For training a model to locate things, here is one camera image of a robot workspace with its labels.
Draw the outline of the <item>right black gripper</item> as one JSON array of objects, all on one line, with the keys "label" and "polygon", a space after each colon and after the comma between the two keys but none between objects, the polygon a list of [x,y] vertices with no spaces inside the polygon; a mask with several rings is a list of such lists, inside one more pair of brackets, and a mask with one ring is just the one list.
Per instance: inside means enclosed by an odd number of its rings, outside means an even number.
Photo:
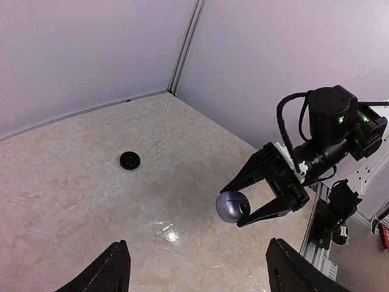
[{"label": "right black gripper", "polygon": [[239,221],[236,224],[239,228],[258,221],[283,217],[291,211],[300,210],[309,201],[304,187],[271,142],[254,153],[219,193],[237,192],[262,180],[267,182],[275,198]]}]

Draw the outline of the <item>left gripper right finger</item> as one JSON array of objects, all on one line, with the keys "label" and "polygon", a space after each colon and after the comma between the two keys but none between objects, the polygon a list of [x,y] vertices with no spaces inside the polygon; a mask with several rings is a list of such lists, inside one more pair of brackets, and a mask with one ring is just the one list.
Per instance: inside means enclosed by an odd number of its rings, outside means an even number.
[{"label": "left gripper right finger", "polygon": [[271,292],[347,292],[314,268],[282,238],[272,238],[266,251]]}]

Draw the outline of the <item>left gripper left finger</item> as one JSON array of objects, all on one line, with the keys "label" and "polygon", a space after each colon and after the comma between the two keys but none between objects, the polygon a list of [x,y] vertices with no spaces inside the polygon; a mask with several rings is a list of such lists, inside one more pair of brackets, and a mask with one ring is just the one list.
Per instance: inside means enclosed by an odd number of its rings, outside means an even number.
[{"label": "left gripper left finger", "polygon": [[125,240],[108,246],[77,277],[57,292],[124,291],[129,290],[131,258]]}]

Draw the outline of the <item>grey oval earbud case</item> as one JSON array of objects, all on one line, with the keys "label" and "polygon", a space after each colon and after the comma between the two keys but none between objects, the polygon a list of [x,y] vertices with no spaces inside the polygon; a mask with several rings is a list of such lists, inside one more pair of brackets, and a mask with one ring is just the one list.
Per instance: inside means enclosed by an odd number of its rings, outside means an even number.
[{"label": "grey oval earbud case", "polygon": [[237,224],[250,215],[251,207],[245,194],[226,191],[216,198],[215,207],[219,218],[229,224]]}]

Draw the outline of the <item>black round charging case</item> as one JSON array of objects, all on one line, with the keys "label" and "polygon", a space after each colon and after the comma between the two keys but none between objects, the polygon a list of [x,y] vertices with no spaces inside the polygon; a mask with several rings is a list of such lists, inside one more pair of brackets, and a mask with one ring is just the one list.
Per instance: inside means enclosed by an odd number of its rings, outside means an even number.
[{"label": "black round charging case", "polygon": [[133,151],[126,151],[119,157],[119,164],[125,170],[135,170],[140,166],[140,156]]}]

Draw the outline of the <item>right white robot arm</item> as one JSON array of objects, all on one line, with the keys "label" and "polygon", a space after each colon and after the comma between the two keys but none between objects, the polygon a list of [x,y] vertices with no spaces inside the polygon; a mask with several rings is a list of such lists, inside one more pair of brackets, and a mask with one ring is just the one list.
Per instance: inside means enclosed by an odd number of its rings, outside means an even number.
[{"label": "right white robot arm", "polygon": [[[283,119],[285,105],[303,98],[301,116],[308,116],[310,135],[293,146]],[[237,176],[216,199],[222,221],[239,227],[262,220],[283,217],[300,210],[308,201],[306,187],[329,179],[327,171],[350,156],[366,160],[367,166],[340,179],[326,199],[320,199],[314,212],[309,241],[328,249],[333,235],[346,235],[345,223],[362,202],[362,194],[373,175],[388,161],[379,155],[388,144],[388,119],[375,111],[378,102],[361,102],[342,86],[298,92],[277,105],[281,142],[269,142],[255,152]]]}]

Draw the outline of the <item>front aluminium rail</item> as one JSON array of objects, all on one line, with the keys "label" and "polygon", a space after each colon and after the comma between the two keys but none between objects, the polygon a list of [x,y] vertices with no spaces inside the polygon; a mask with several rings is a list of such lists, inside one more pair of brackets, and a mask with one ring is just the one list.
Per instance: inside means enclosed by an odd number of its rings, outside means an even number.
[{"label": "front aluminium rail", "polygon": [[309,187],[314,191],[313,206],[311,209],[308,227],[305,232],[303,243],[300,248],[300,255],[305,258],[314,268],[319,270],[323,275],[336,281],[338,265],[330,261],[331,240],[328,239],[327,249],[324,248],[324,241],[321,238],[318,242],[312,239],[315,219],[318,214],[317,208],[322,208],[322,201],[329,201],[331,189],[322,182],[317,182]]}]

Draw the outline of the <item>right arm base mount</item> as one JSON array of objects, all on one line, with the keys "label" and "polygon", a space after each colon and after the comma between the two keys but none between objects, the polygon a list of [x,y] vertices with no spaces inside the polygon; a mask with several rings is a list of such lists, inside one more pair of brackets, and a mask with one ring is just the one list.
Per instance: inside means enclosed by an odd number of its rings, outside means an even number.
[{"label": "right arm base mount", "polygon": [[331,188],[329,201],[322,201],[322,208],[317,208],[312,239],[318,242],[322,238],[327,249],[332,233],[356,213],[361,202],[359,194],[350,188],[347,179],[336,181]]}]

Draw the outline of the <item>right aluminium frame post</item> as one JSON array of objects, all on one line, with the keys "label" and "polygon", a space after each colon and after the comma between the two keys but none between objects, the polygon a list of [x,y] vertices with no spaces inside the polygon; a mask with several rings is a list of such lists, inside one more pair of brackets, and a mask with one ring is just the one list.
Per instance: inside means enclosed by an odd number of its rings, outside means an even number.
[{"label": "right aluminium frame post", "polygon": [[180,80],[182,78],[182,74],[185,69],[185,64],[187,62],[187,58],[189,55],[189,51],[191,48],[191,44],[194,40],[195,32],[200,22],[200,18],[202,12],[204,10],[204,6],[206,4],[206,0],[195,0],[193,4],[193,8],[190,13],[190,17],[188,20],[187,27],[185,29],[184,38],[181,44],[181,48],[179,50],[179,54],[177,56],[177,60],[175,62],[170,81],[167,87],[167,92],[176,96],[177,90],[179,87]]}]

